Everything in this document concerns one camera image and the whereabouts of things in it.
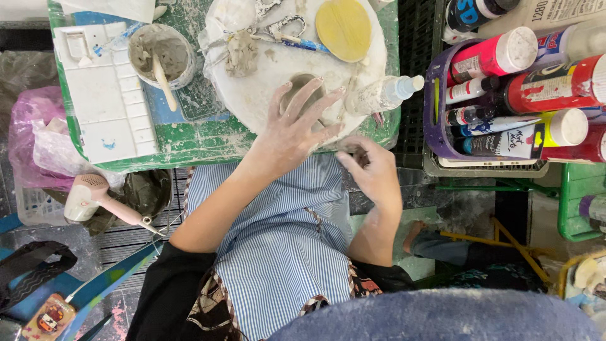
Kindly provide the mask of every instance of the person's right hand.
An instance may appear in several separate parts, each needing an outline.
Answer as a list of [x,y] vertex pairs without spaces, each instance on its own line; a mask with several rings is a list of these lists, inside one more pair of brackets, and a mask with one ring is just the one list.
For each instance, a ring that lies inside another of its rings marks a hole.
[[380,208],[402,210],[396,157],[366,137],[341,141],[336,158],[351,173],[362,192]]

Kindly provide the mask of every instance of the black bag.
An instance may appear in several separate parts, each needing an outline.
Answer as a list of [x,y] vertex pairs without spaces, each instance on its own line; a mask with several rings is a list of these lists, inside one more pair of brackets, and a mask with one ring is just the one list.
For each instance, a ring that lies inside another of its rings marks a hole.
[[[51,255],[60,255],[61,259],[38,268]],[[57,277],[76,264],[78,258],[70,249],[56,241],[33,241],[21,246],[17,251],[0,260],[0,313],[10,309],[33,293],[47,281]],[[8,284],[20,275],[31,271],[13,289]]]

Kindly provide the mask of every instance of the person's left hand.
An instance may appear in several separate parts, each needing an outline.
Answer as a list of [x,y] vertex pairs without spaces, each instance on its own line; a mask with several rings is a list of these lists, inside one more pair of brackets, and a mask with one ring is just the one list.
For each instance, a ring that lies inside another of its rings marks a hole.
[[334,124],[318,132],[312,132],[311,126],[326,108],[345,95],[345,87],[326,94],[299,117],[303,104],[323,81],[322,77],[309,81],[294,95],[282,115],[280,102],[293,85],[288,82],[276,90],[270,101],[267,127],[255,139],[236,171],[255,180],[271,182],[297,168],[320,144],[341,131],[342,124]]

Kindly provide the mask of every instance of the wooden tool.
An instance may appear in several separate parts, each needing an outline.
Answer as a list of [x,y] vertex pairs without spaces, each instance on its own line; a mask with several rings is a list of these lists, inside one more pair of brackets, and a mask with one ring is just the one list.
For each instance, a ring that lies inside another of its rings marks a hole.
[[177,110],[177,102],[173,97],[173,93],[170,91],[170,86],[168,85],[168,81],[166,80],[166,75],[164,74],[164,69],[162,68],[162,64],[160,64],[160,58],[156,52],[153,53],[152,56],[152,66],[153,66],[153,74],[156,77],[158,83],[162,87],[162,91],[164,91],[164,96],[166,96],[166,103],[168,103],[168,107],[171,111]]

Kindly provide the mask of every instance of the bare foot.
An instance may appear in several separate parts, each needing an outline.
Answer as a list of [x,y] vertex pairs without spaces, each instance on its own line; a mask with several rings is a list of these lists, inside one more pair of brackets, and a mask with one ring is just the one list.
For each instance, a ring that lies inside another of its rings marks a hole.
[[426,227],[427,227],[427,224],[425,224],[425,222],[423,222],[423,221],[415,220],[412,222],[412,225],[410,227],[410,232],[408,233],[408,235],[406,236],[406,239],[404,239],[404,243],[402,244],[404,251],[406,251],[407,253],[411,253],[410,244],[412,244],[413,239],[415,239],[415,237],[419,234],[419,232]]

